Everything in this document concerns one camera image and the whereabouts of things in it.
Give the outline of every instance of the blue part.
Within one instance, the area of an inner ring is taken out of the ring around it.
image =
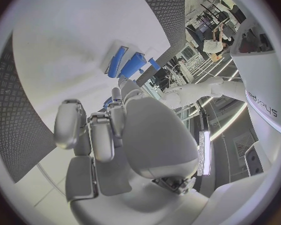
[[[153,59],[153,57],[149,60],[149,63],[158,71],[161,67],[157,64],[157,62]]]
[[[108,104],[110,104],[110,103],[112,103],[112,102],[113,102],[113,98],[112,98],[112,97],[108,98],[108,99],[104,102],[103,108],[107,109]]]
[[[136,52],[132,58],[125,64],[125,66],[120,71],[121,75],[124,75],[126,78],[130,78],[135,74],[140,68],[142,68],[147,63],[143,54]]]
[[[117,76],[122,57],[124,56],[126,50],[126,47],[121,46],[117,51],[116,55],[111,59],[108,70],[108,77],[115,78]]]

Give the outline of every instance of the desk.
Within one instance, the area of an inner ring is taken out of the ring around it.
[[[104,74],[101,63],[116,40],[138,48],[147,60],[170,47],[145,0],[37,0],[19,19],[13,31],[17,73],[51,131],[64,99],[79,99],[90,115],[111,96],[118,81]]]

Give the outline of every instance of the logo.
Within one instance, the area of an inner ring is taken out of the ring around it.
[[[249,91],[247,93],[258,105],[263,108],[263,110],[265,110],[269,115],[277,118],[278,112],[275,109],[271,108],[269,105],[259,100],[255,95],[252,95],[252,93],[250,93]]]

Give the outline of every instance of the white shirt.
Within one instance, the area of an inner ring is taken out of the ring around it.
[[[221,41],[205,40],[203,52],[209,54],[216,54],[223,50],[223,43]]]

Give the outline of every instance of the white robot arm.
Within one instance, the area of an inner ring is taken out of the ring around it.
[[[202,97],[219,98],[227,96],[246,102],[246,90],[242,82],[224,81],[221,77],[210,77],[206,81],[194,84],[185,84],[165,90],[160,102],[170,109],[177,109],[195,103]]]

